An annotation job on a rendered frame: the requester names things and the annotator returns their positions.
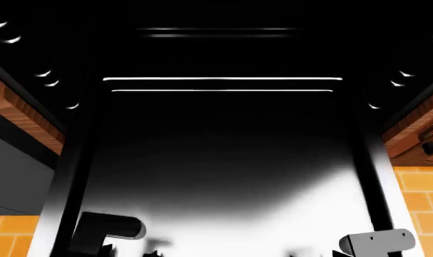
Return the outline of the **glossy black oven door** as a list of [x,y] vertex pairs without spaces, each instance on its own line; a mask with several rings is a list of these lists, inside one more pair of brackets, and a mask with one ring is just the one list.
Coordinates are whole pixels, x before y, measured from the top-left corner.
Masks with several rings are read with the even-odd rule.
[[28,257],[66,257],[81,213],[138,218],[115,257],[332,257],[349,234],[413,229],[381,143],[334,92],[89,96]]

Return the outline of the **metal oven rack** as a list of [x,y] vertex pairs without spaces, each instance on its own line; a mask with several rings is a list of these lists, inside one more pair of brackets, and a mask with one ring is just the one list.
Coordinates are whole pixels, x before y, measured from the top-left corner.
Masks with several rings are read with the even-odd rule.
[[290,27],[146,27],[135,29],[144,38],[289,38],[306,29]]
[[112,92],[304,91],[332,92],[339,77],[106,77]]

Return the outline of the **black oven body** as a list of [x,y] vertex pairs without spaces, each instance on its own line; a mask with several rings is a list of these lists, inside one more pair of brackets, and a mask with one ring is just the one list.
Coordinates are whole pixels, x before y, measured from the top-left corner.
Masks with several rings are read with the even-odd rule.
[[[290,27],[289,38],[144,38]],[[106,77],[339,77],[384,132],[433,94],[433,0],[0,0],[0,77],[61,132]]]

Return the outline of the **wooden kitchen cabinet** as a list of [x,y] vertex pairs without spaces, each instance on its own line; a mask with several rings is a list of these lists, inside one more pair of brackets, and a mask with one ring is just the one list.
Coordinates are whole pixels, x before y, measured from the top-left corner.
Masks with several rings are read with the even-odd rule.
[[0,115],[54,153],[61,154],[66,140],[64,134],[1,80]]

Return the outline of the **wooden cabinet with drawer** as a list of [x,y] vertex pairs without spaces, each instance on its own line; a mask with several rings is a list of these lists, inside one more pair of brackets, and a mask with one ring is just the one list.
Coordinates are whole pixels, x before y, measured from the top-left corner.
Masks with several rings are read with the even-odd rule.
[[433,143],[433,94],[382,134],[393,166],[433,166],[433,156],[422,149]]

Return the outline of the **grey cabinet panel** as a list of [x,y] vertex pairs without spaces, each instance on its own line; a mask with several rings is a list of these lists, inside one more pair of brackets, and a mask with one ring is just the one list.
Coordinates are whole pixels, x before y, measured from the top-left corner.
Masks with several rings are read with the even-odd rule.
[[58,155],[0,115],[0,216],[38,216]]

